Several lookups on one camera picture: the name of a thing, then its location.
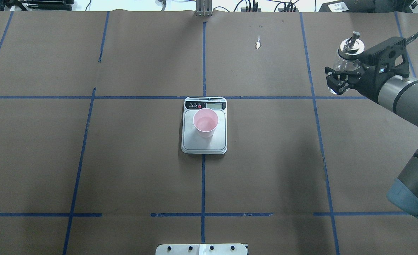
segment silver weighing plate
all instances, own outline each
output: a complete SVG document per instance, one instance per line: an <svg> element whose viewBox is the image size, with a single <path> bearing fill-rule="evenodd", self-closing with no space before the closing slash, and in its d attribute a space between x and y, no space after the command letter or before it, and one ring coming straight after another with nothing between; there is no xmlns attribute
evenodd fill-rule
<svg viewBox="0 0 418 255"><path fill-rule="evenodd" d="M219 124L214 135L209 138L199 136L193 126L193 116L197 109L187 109L183 113L182 145L181 149L190 154L225 154L227 150L226 139L226 113L221 109L213 109L219 116Z"/></svg>

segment plastic cup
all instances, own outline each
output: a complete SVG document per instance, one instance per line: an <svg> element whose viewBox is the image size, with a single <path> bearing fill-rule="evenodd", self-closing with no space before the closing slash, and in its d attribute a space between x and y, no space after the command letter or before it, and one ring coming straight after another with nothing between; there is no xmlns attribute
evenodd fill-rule
<svg viewBox="0 0 418 255"><path fill-rule="evenodd" d="M203 108L193 115L193 126L201 137L211 137L218 124L219 116L212 109Z"/></svg>

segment white label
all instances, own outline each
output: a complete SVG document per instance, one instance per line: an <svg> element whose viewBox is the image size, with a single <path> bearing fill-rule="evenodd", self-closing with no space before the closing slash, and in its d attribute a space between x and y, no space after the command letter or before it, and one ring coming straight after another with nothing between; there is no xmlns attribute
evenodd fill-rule
<svg viewBox="0 0 418 255"><path fill-rule="evenodd" d="M349 10L345 2L335 3L327 6L330 8L332 12L342 12L345 10Z"/></svg>

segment scale control panel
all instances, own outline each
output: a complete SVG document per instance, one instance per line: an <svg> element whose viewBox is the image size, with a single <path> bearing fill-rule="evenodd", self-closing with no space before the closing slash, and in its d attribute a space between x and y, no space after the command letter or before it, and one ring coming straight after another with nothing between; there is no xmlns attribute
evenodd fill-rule
<svg viewBox="0 0 418 255"><path fill-rule="evenodd" d="M226 99L222 97L188 97L185 99L186 109L226 109Z"/></svg>

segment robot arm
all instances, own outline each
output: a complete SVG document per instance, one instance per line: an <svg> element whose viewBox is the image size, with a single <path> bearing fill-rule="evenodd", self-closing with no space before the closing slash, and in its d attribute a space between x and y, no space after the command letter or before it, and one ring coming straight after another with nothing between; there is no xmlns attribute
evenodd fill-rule
<svg viewBox="0 0 418 255"><path fill-rule="evenodd" d="M392 37L363 51L360 34L346 39L334 68L326 67L327 86L341 95L355 89L363 96L418 126L418 79L409 77L405 39ZM394 205L418 218L418 149L387 193Z"/></svg>

